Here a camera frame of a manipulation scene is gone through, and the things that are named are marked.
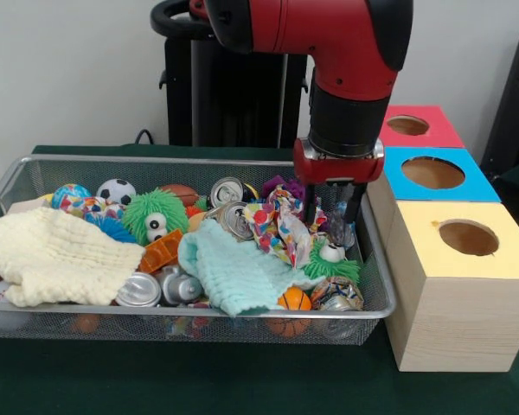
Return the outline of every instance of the soda can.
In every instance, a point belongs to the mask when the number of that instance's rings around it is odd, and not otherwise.
[[[157,281],[168,305],[192,303],[203,293],[200,281],[184,273],[178,265],[165,266],[157,275]]]
[[[239,242],[252,240],[253,233],[244,217],[246,203],[231,201],[206,213],[204,219],[215,219],[223,229],[231,233]]]
[[[311,293],[314,310],[320,311],[359,311],[363,309],[363,297],[357,286],[346,277],[326,278]],[[313,328],[323,337],[340,341],[351,337],[359,327],[355,320],[316,319]]]
[[[258,199],[258,191],[235,177],[224,177],[211,188],[209,205],[218,208],[231,201],[249,202]]]
[[[221,212],[221,226],[234,235],[237,240],[252,240],[253,233],[244,217],[246,203],[234,202],[223,207]]]
[[[134,272],[118,291],[115,302],[126,307],[156,307],[161,297],[162,289],[154,277]]]
[[[321,310],[333,297],[341,297],[351,310],[363,310],[363,296],[349,278],[330,277],[320,282],[311,292],[311,307]]]

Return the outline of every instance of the metal mesh basket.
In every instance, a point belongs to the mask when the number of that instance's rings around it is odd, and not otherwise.
[[[167,183],[184,183],[206,195],[211,185],[235,176],[260,187],[275,175],[293,176],[292,163],[202,159],[94,156],[28,156],[14,163],[0,181],[0,216],[12,203],[53,193],[65,183],[96,189],[106,179],[123,177],[140,193]],[[331,210],[345,195],[319,186],[323,208]],[[85,305],[42,305],[18,309],[0,303],[1,318],[28,320],[20,329],[0,329],[0,337],[348,344],[364,343],[380,318],[394,310],[388,266],[367,198],[357,223],[357,241],[348,255],[363,262],[360,290],[364,311],[320,312],[275,310],[230,318],[218,310],[139,309]]]

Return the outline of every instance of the light blue towel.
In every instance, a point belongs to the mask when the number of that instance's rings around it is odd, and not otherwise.
[[[324,279],[310,280],[263,253],[255,241],[237,242],[212,219],[183,236],[179,264],[200,280],[211,305],[230,316],[256,308],[280,309],[277,300],[289,287],[308,289]]]

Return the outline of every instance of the stacked boxes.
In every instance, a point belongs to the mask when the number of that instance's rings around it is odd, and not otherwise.
[[[398,367],[507,371],[519,349],[519,228],[440,110],[393,107],[388,121],[368,197],[398,296],[386,321]]]

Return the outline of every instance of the purple toy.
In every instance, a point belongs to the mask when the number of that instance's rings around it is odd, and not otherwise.
[[[296,199],[299,199],[300,201],[304,200],[304,196],[305,196],[304,185],[296,179],[291,179],[289,182],[287,182],[285,179],[283,179],[279,175],[273,177],[273,179],[264,183],[264,185],[261,187],[261,197],[266,198],[267,196],[269,196],[271,194],[271,192],[279,184],[282,184],[285,187],[285,190],[288,190],[289,192],[291,192],[292,196],[294,196]]]

